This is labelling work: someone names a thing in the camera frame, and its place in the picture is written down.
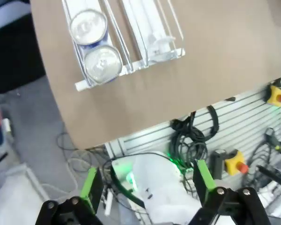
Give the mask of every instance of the white cable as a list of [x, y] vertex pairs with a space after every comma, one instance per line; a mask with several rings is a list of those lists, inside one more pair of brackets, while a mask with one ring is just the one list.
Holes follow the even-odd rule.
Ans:
[[111, 214], [111, 206], [112, 206], [112, 200], [113, 200], [113, 193], [110, 189], [107, 190], [107, 199], [105, 202], [105, 211], [104, 215], [109, 216]]
[[70, 157], [68, 158], [67, 160], [67, 163], [66, 163], [66, 168], [68, 170], [68, 173], [74, 183], [74, 190], [70, 191], [70, 192], [67, 192], [67, 191], [64, 191], [54, 185], [51, 185], [51, 184], [47, 184], [47, 183], [44, 183], [42, 184], [43, 187], [47, 187], [47, 188], [50, 188], [56, 192], [60, 192], [63, 196], [62, 197], [59, 197], [57, 199], [54, 199], [55, 201], [62, 201], [62, 200], [65, 200], [65, 199], [68, 199], [70, 197], [73, 197], [73, 195], [75, 195], [77, 192], [79, 192], [79, 187], [78, 187], [78, 182], [77, 182], [77, 179], [76, 178], [82, 178], [84, 179], [84, 177], [78, 175], [78, 173], [76, 173], [73, 169], [73, 165], [72, 165], [72, 162], [79, 162], [79, 165], [81, 168], [85, 169], [84, 166], [82, 166], [82, 164], [85, 164], [86, 167], [88, 168], [85, 172], [87, 173], [88, 170], [91, 168], [92, 166], [92, 163], [91, 162], [88, 162], [84, 159], [84, 157], [86, 155], [89, 155], [90, 156], [90, 159], [92, 159], [92, 153], [89, 152], [89, 151], [86, 151], [86, 150], [75, 150], [71, 153]]

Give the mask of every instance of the green led light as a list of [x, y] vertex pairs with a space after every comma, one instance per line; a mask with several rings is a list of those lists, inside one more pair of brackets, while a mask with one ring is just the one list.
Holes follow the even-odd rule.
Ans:
[[168, 153], [168, 157], [170, 158], [170, 161], [174, 163], [174, 160], [170, 157], [170, 153]]
[[132, 187], [133, 187], [134, 191], [137, 191], [137, 186], [136, 186], [134, 174], [132, 172], [127, 174], [126, 181], [129, 182], [129, 184], [132, 184]]

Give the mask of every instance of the gray floor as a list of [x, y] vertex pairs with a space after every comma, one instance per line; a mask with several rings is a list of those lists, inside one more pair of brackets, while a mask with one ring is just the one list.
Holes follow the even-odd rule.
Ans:
[[[56, 144], [57, 136], [63, 131], [63, 121], [47, 78], [43, 77], [0, 95], [0, 108], [12, 122], [15, 150], [20, 160], [34, 171], [40, 183], [48, 183], [67, 192], [72, 191], [74, 182], [69, 176], [63, 152]], [[65, 140], [65, 146], [72, 148], [68, 135], [65, 136]], [[92, 163], [98, 165], [95, 158], [92, 159]], [[52, 199], [62, 195], [50, 188], [46, 188], [46, 191]], [[120, 223], [118, 208], [114, 201], [111, 216], [108, 218], [104, 216], [102, 208], [99, 210], [98, 215], [104, 224], [138, 224], [133, 213], [127, 212], [121, 206], [120, 211], [126, 212], [124, 212], [125, 222]]]

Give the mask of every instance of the white pegboard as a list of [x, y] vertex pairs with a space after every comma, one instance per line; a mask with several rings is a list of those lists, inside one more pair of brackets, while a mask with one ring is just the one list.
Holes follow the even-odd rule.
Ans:
[[[265, 129], [268, 127], [275, 130], [277, 138], [281, 141], [281, 109], [263, 101], [264, 89], [262, 87], [237, 95], [235, 102], [221, 101], [213, 104], [219, 117], [220, 129], [213, 138], [207, 141], [209, 154], [216, 149], [238, 149], [248, 159], [257, 145], [263, 141]], [[198, 110], [194, 126], [207, 135], [212, 125], [207, 109]], [[148, 150], [168, 152], [170, 137], [173, 133], [174, 130], [170, 128], [168, 121], [106, 143], [106, 148], [111, 157]], [[281, 159], [281, 155], [277, 155], [276, 152], [272, 154], [272, 157], [273, 163]], [[116, 173], [120, 179], [125, 177], [125, 174], [117, 171]], [[223, 179], [232, 181], [236, 187], [240, 185], [240, 178], [241, 175], [228, 177], [226, 172], [223, 174]]]

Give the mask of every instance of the cable bundle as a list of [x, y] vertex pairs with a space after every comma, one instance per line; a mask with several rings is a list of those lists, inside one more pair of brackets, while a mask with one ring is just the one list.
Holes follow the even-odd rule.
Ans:
[[[213, 121], [213, 127], [207, 136], [193, 126], [196, 111], [184, 121], [176, 119], [171, 122], [171, 128], [175, 130], [175, 133], [170, 142], [170, 155], [184, 169], [191, 168], [195, 159], [207, 159], [208, 151], [205, 142], [215, 136], [219, 130], [219, 120], [215, 109], [211, 105], [207, 109]], [[190, 138], [193, 142], [187, 144], [186, 138]]]
[[[55, 199], [55, 201], [62, 202], [67, 198], [72, 197], [79, 193], [80, 189], [77, 180], [85, 180], [89, 169], [93, 166], [93, 158], [97, 160], [96, 166], [101, 161], [106, 161], [108, 153], [104, 147], [95, 147], [88, 150], [79, 150], [71, 144], [71, 147], [65, 146], [65, 136], [68, 135], [65, 125], [63, 124], [62, 132], [56, 137], [56, 145], [62, 150], [63, 156], [66, 161], [66, 169], [70, 175], [71, 180], [74, 184], [72, 191], [65, 191], [52, 184], [43, 183], [41, 184], [44, 188], [53, 190], [55, 193], [62, 194], [61, 197]], [[71, 152], [70, 156], [67, 157], [65, 151]], [[105, 169], [104, 173], [110, 172], [109, 169]]]
[[[258, 151], [264, 145], [267, 145], [267, 149]], [[267, 141], [263, 141], [256, 147], [256, 149], [252, 153], [251, 157], [249, 158], [247, 165], [250, 168], [252, 168], [252, 165], [254, 165], [254, 163], [257, 160], [262, 160], [264, 162], [264, 167], [268, 168], [270, 166], [270, 162], [271, 162], [271, 154], [272, 154], [272, 146]], [[257, 170], [254, 170], [253, 172], [249, 171], [243, 177], [242, 186], [243, 187], [247, 187], [247, 186], [253, 187], [258, 192], [258, 190], [262, 187], [262, 183], [266, 179], [268, 180], [268, 178], [265, 178], [264, 175], [261, 174]]]

